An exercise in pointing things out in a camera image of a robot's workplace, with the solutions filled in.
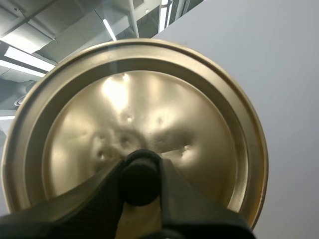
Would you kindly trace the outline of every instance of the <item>duct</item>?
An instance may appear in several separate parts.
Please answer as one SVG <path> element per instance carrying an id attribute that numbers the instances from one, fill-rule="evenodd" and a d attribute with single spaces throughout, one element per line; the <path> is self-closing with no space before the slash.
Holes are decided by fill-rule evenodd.
<path id="1" fill-rule="evenodd" d="M 50 5 L 52 5 L 56 1 L 57 0 L 51 0 L 51 1 L 47 2 L 47 3 L 45 3 L 44 5 L 42 5 L 40 8 L 34 9 L 32 12 L 29 13 L 28 16 L 17 18 L 15 21 L 13 21 L 11 24 L 9 24 L 6 29 L 3 29 L 2 32 L 0 32 L 1 37 L 7 36 L 9 33 L 13 32 L 18 27 L 20 27 L 23 24 L 29 22 L 30 19 L 32 19 L 33 17 L 38 15 L 40 12 L 42 12 L 43 10 L 48 8 Z"/>
<path id="2" fill-rule="evenodd" d="M 136 20 L 145 16 L 147 9 L 152 11 L 159 4 L 160 0 L 145 0 L 144 3 L 135 8 Z M 105 18 L 108 21 L 115 35 L 130 26 L 129 17 L 122 12 L 111 9 L 109 5 L 99 6 L 96 11 L 102 19 Z M 56 40 L 58 43 L 51 41 L 37 53 L 45 58 L 60 62 L 82 49 L 110 41 L 111 37 L 101 19 L 92 11 L 82 18 L 81 22 L 77 22 L 67 28 L 56 37 Z"/>

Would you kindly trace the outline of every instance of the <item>gold metal lid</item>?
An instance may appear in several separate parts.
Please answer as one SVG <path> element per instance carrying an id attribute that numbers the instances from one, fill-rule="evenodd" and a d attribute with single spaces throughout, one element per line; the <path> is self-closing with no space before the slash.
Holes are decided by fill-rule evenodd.
<path id="1" fill-rule="evenodd" d="M 149 39 L 89 48 L 31 90 L 3 156 L 8 208 L 61 195 L 140 148 L 171 159 L 204 196 L 256 223 L 268 159 L 252 105 L 215 63 Z M 142 224 L 152 231 L 159 218 L 158 201 L 125 205 L 118 236 Z"/>

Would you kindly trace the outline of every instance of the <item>ceiling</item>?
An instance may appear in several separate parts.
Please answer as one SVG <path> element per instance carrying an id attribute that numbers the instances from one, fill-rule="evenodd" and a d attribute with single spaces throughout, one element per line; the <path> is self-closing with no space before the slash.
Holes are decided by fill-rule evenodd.
<path id="1" fill-rule="evenodd" d="M 130 0 L 1 0 L 0 40 L 56 65 L 90 46 L 112 40 L 106 19 L 117 39 L 135 38 Z M 185 12 L 203 0 L 180 0 Z M 172 2 L 170 24 L 179 0 Z M 158 32 L 160 0 L 133 0 L 139 36 Z M 0 110 L 16 110 L 14 102 L 41 77 L 0 66 Z"/>

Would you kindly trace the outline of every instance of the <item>metal lid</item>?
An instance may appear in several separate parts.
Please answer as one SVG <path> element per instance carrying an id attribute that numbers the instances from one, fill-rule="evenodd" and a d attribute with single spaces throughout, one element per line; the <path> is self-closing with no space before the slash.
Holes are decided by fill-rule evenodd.
<path id="1" fill-rule="evenodd" d="M 175 44 L 131 39 L 89 48 L 31 90 L 13 125 L 2 165 L 11 212 L 139 148 L 171 159 L 193 187 L 252 227 L 263 204 L 267 149 L 252 105 L 219 66 Z M 159 227 L 158 203 L 125 205 L 118 236 L 141 223 Z"/>

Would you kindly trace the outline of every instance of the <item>white wall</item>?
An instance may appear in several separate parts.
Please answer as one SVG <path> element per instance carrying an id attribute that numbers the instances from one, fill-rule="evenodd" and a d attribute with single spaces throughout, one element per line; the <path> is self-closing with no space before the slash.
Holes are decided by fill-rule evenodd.
<path id="1" fill-rule="evenodd" d="M 215 61 L 255 106 L 270 161 L 259 239 L 319 238 L 318 10 L 318 0 L 207 0 L 155 36 Z"/>

